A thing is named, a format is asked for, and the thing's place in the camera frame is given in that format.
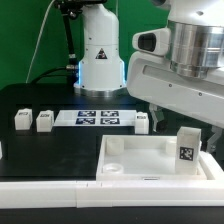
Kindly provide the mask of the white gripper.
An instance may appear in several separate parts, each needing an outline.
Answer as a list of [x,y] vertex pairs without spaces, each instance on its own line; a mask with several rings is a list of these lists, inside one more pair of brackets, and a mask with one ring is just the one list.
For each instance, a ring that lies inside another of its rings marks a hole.
[[161,107],[224,128],[224,68],[210,69],[206,79],[183,77],[163,57],[135,52],[129,61],[127,89],[131,96],[152,103],[154,132],[163,130]]

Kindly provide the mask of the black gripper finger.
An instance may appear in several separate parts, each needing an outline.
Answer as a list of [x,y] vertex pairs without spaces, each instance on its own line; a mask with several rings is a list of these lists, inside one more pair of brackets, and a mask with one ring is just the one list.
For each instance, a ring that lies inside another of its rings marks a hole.
[[216,151],[217,142],[221,138],[223,129],[217,126],[211,128],[213,135],[207,141],[207,152],[213,153]]

